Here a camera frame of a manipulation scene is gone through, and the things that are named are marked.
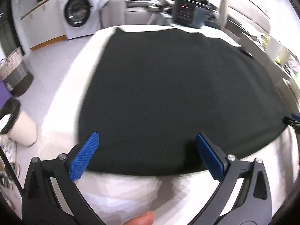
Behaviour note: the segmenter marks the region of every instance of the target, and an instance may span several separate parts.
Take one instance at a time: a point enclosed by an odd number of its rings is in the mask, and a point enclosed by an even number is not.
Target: washing machine door
[[[69,0],[64,8],[64,17],[69,25],[80,27],[89,19],[91,4],[88,0]]]

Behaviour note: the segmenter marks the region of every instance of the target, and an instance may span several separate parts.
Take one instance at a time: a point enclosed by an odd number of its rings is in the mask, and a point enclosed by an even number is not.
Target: white washing machine
[[[95,34],[100,29],[99,0],[59,0],[67,39]]]

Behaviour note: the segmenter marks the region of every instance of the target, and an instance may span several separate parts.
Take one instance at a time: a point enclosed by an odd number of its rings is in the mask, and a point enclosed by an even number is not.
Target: blue gripper pad
[[[224,179],[224,165],[201,134],[196,135],[196,148],[214,180]]]
[[[99,141],[99,134],[94,132],[87,140],[87,142],[85,142],[84,146],[78,152],[76,157],[70,163],[69,177],[72,180],[72,182],[81,178],[88,163],[90,162],[91,158],[93,157],[95,151],[99,146]]]
[[[298,116],[298,115],[296,115],[296,114],[294,114],[294,113],[292,113],[291,115],[292,115],[292,119],[294,119],[294,120],[300,122],[300,116]]]

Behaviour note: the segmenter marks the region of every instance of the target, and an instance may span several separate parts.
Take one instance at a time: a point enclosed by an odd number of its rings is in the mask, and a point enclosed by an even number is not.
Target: person's hand
[[[152,225],[154,223],[154,219],[154,212],[148,211],[136,218],[130,219],[124,225]]]

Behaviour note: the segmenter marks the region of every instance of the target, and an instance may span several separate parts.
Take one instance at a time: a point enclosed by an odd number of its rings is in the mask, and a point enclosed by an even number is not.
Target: metal bolt
[[[36,163],[37,161],[38,161],[38,158],[37,158],[37,157],[34,157],[34,158],[31,159],[31,162],[32,162],[32,163]]]
[[[234,161],[234,160],[236,159],[236,157],[235,157],[234,155],[228,155],[228,156],[227,156],[227,159],[228,159],[229,161]]]
[[[259,163],[259,164],[261,164],[261,163],[263,162],[261,158],[256,158],[255,160],[256,160],[256,162]]]
[[[66,154],[60,154],[60,155],[58,156],[58,159],[59,159],[59,160],[64,160],[64,159],[66,159],[66,157],[67,157]]]

